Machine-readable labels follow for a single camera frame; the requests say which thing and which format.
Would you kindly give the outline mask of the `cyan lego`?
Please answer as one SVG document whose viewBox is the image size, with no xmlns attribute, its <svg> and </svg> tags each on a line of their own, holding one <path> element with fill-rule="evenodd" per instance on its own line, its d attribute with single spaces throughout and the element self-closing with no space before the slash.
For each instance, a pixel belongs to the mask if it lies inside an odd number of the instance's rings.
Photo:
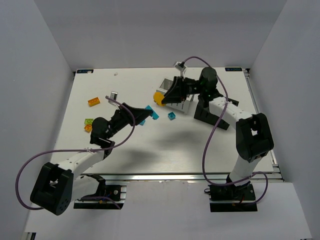
<svg viewBox="0 0 320 240">
<path fill-rule="evenodd" d="M 151 106 L 147 105 L 145 109 L 152 111 L 151 117 L 153 120 L 157 120 L 159 118 L 159 115 L 153 110 Z"/>
</svg>

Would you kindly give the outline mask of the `orange rounded lego brick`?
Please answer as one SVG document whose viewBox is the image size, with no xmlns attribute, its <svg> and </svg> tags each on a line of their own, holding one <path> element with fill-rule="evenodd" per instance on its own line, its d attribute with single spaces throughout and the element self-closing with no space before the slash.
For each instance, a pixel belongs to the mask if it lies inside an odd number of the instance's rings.
<svg viewBox="0 0 320 240">
<path fill-rule="evenodd" d="M 164 95 L 159 92 L 159 91 L 156 91 L 153 95 L 153 101 L 158 105 L 158 106 L 161 106 L 161 107 L 164 107 L 166 104 L 165 103 L 162 103 L 162 100 L 164 99 Z"/>
</svg>

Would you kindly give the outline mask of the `cyan hollow lego brick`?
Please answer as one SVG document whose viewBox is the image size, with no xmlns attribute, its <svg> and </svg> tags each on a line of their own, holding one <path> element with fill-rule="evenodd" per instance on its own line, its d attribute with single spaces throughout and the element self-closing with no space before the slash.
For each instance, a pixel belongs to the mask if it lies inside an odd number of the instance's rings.
<svg viewBox="0 0 320 240">
<path fill-rule="evenodd" d="M 173 112 L 168 113 L 168 118 L 172 121 L 176 118 L 176 115 Z"/>
</svg>

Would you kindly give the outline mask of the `orange rectangular lego brick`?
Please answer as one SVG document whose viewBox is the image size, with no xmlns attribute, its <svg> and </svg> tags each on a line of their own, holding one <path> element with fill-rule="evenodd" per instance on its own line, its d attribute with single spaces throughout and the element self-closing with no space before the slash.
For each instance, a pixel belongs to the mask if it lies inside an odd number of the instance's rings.
<svg viewBox="0 0 320 240">
<path fill-rule="evenodd" d="M 88 100 L 87 102 L 88 102 L 89 107 L 93 107 L 93 106 L 96 106 L 101 103 L 101 101 L 98 97 L 92 98 L 92 99 Z"/>
</svg>

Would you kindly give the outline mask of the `small green curved lego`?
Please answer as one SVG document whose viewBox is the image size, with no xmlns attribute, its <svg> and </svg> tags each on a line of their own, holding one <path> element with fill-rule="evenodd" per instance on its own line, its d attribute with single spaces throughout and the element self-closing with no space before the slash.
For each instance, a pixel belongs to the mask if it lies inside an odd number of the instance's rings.
<svg viewBox="0 0 320 240">
<path fill-rule="evenodd" d="M 84 120 L 84 124 L 85 124 L 85 125 L 92 125 L 93 121 L 94 121 L 93 118 L 86 118 L 86 119 Z"/>
</svg>

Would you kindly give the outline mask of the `small orange square lego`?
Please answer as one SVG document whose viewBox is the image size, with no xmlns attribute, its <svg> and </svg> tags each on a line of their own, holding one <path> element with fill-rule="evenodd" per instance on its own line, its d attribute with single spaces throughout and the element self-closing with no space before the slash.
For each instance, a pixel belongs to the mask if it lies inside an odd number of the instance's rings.
<svg viewBox="0 0 320 240">
<path fill-rule="evenodd" d="M 91 124 L 86 124 L 84 126 L 84 130 L 87 132 L 87 133 L 90 133 L 92 131 L 92 125 Z"/>
</svg>

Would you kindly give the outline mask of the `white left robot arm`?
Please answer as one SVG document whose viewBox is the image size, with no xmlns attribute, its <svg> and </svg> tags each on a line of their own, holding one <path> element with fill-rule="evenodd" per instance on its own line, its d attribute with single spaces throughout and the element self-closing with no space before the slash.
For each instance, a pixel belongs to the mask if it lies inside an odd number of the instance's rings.
<svg viewBox="0 0 320 240">
<path fill-rule="evenodd" d="M 99 148 L 80 151 L 58 163 L 45 163 L 37 177 L 30 201 L 39 207 L 61 215 L 71 202 L 104 201 L 116 203 L 113 190 L 97 174 L 83 174 L 93 165 L 105 160 L 115 148 L 111 138 L 127 125 L 135 127 L 153 115 L 150 108 L 135 108 L 122 103 L 109 119 L 97 117 L 92 122 L 90 144 Z"/>
</svg>

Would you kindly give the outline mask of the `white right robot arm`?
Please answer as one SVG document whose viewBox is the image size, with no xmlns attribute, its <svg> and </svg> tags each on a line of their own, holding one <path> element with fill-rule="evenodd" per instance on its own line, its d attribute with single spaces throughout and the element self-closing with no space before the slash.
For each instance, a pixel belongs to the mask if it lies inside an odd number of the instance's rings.
<svg viewBox="0 0 320 240">
<path fill-rule="evenodd" d="M 273 137 L 267 117 L 263 113 L 253 114 L 234 105 L 226 93 L 218 91 L 219 83 L 221 79 L 212 67 L 203 68 L 198 80 L 176 76 L 161 102 L 165 105 L 178 104 L 188 95 L 197 95 L 204 109 L 218 117 L 217 124 L 225 121 L 233 127 L 238 158 L 226 185 L 245 186 L 260 160 L 274 148 Z"/>
</svg>

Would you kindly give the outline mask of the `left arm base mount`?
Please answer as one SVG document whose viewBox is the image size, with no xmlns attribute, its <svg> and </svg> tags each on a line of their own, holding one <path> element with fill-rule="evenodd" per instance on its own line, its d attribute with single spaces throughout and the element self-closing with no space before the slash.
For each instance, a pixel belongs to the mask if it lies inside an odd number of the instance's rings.
<svg viewBox="0 0 320 240">
<path fill-rule="evenodd" d="M 73 208 L 121 210 L 125 203 L 126 192 L 125 185 L 107 181 L 100 175 L 81 175 L 73 182 Z"/>
</svg>

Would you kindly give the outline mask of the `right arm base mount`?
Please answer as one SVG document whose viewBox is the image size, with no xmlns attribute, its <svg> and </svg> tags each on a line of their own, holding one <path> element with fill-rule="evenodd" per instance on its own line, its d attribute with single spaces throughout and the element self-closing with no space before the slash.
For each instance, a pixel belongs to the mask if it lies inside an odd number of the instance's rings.
<svg viewBox="0 0 320 240">
<path fill-rule="evenodd" d="M 211 213 L 257 212 L 256 195 L 253 185 L 215 186 L 209 185 L 204 190 L 209 196 Z"/>
</svg>

